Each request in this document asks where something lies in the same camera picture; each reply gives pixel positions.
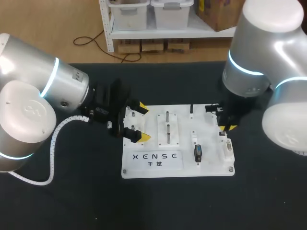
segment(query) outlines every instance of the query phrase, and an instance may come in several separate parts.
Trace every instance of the storage bin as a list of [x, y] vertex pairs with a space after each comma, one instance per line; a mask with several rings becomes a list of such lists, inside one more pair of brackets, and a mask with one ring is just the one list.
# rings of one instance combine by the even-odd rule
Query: storage bin
[[150, 0], [110, 1], [118, 30], [145, 30], [147, 28], [147, 6]]
[[194, 0], [151, 0], [158, 30], [185, 30]]

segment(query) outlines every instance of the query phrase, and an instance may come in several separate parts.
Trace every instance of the brown box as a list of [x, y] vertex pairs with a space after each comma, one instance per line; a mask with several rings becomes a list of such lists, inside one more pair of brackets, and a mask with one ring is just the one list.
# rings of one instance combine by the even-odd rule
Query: brown box
[[142, 40], [142, 52], [163, 51], [163, 50], [164, 50], [163, 39]]
[[167, 44], [167, 50], [180, 52], [190, 50], [190, 40], [186, 38], [169, 39]]
[[245, 0], [199, 0], [197, 15], [215, 31], [236, 26]]
[[119, 54], [137, 54], [140, 52], [140, 39], [124, 39], [118, 43]]

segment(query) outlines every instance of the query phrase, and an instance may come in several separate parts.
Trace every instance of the white board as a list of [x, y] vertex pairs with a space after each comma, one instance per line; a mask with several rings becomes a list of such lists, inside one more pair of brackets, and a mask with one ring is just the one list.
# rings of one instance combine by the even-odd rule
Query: white board
[[[196, 177], [232, 176], [235, 174], [231, 140], [219, 135], [216, 116], [205, 112], [205, 104], [153, 105], [142, 115], [126, 109], [125, 127], [151, 136], [143, 143], [132, 143], [124, 138], [122, 177]], [[167, 143], [167, 124], [170, 141]], [[201, 163], [195, 162], [195, 145], [201, 145]]]

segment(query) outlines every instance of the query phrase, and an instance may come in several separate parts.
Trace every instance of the black tabletop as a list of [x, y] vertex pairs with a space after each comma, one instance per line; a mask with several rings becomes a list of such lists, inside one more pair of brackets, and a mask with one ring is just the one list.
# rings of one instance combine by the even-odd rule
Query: black tabletop
[[[101, 83], [123, 79], [146, 105], [221, 99], [223, 62], [73, 66]], [[122, 139], [109, 137], [106, 125], [71, 122], [58, 136], [50, 185], [0, 174], [0, 229], [306, 229], [307, 158], [264, 135], [261, 119], [270, 96], [266, 92], [261, 108], [228, 135], [236, 158], [232, 177], [124, 180]], [[58, 123], [70, 115], [57, 112]], [[47, 179], [49, 146], [50, 139], [18, 173]]]

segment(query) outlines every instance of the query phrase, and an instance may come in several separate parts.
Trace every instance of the white cable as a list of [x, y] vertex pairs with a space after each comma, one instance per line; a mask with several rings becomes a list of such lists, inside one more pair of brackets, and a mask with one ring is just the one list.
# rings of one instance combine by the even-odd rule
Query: white cable
[[53, 176], [54, 176], [54, 148], [56, 145], [56, 140], [57, 140], [57, 136], [59, 131], [63, 128], [64, 125], [66, 125], [68, 122], [70, 121], [75, 121], [75, 120], [80, 120], [80, 121], [84, 121], [84, 122], [88, 122], [88, 117], [85, 116], [71, 116], [66, 118], [64, 121], [62, 121], [57, 128], [54, 130], [53, 135], [52, 135], [52, 139], [51, 139], [51, 144], [50, 144], [50, 176], [49, 179], [44, 181], [44, 182], [38, 182], [38, 181], [32, 181], [29, 180], [15, 172], [9, 172], [9, 174], [17, 177], [18, 179], [25, 181], [29, 184], [34, 184], [34, 185], [47, 185], [50, 184], [51, 181], [53, 180]]

